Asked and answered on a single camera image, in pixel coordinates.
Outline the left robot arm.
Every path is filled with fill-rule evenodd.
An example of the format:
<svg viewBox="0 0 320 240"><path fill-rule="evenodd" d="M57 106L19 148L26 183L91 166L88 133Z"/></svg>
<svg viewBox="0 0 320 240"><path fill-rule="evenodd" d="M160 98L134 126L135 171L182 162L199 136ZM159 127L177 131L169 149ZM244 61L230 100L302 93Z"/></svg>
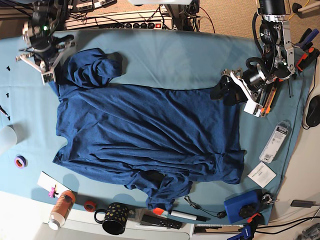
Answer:
<svg viewBox="0 0 320 240"><path fill-rule="evenodd" d="M252 32L260 56L248 58L246 70L225 69L210 92L211 100L222 100L227 106L252 100L267 108L273 103L279 83L296 72L285 2L258 0L256 5Z"/></svg>

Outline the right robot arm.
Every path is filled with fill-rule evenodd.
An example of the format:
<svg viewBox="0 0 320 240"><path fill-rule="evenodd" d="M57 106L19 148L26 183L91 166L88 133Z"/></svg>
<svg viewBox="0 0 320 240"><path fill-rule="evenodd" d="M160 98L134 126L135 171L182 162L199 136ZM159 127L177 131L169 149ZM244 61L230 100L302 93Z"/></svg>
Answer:
<svg viewBox="0 0 320 240"><path fill-rule="evenodd" d="M60 65L64 54L76 46L74 36L54 36L64 27L65 21L73 8L71 0L38 0L32 3L33 13L24 23L22 38L27 44L21 49L22 54L15 57L41 74L42 82L55 82L55 68Z"/></svg>

